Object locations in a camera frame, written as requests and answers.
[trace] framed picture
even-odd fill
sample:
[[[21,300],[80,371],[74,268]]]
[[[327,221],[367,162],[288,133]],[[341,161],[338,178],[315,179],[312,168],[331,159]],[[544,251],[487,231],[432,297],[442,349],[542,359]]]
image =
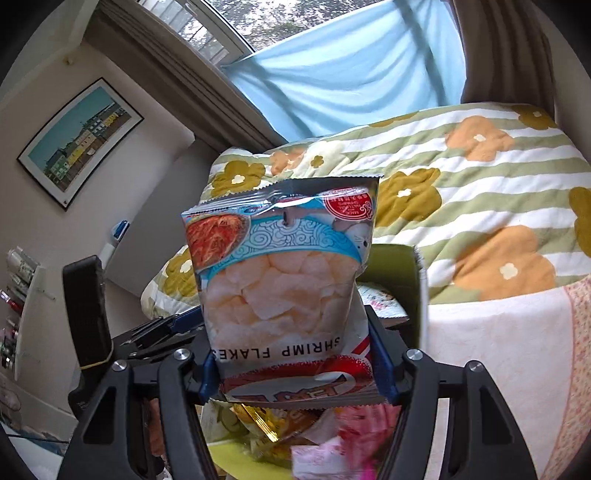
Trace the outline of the framed picture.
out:
[[[100,162],[142,120],[105,79],[99,79],[43,126],[18,161],[67,209]]]

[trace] headboard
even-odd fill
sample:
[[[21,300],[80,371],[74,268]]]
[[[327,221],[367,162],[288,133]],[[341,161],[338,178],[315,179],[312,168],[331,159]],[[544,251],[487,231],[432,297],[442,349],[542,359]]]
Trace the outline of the headboard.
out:
[[[218,153],[195,140],[174,162],[135,216],[105,276],[140,297],[146,285],[185,243],[181,212],[196,205]]]

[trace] pink floral trim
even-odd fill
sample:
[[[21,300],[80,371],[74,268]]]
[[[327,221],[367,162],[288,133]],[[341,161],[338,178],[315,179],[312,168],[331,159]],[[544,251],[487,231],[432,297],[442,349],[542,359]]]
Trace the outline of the pink floral trim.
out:
[[[564,289],[573,308],[573,370],[563,424],[541,480],[558,478],[591,430],[591,275]]]

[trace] shrimp flakes bag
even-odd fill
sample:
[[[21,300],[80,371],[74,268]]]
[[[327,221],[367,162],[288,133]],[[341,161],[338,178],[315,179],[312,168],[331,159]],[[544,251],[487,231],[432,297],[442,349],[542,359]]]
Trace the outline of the shrimp flakes bag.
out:
[[[182,214],[229,401],[312,400],[372,382],[367,318],[349,308],[378,181],[284,180]]]

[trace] bed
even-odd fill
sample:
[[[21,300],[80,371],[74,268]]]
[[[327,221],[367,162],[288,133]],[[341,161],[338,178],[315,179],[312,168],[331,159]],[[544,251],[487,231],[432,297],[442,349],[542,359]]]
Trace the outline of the bed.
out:
[[[421,348],[451,364],[481,359],[538,476],[557,478],[591,427],[590,165],[542,109],[469,103],[265,154],[227,150],[201,198],[364,173],[383,175],[374,243],[415,246],[427,267]],[[186,246],[141,303],[150,318],[199,304]],[[428,479],[439,475],[445,430],[440,414]]]

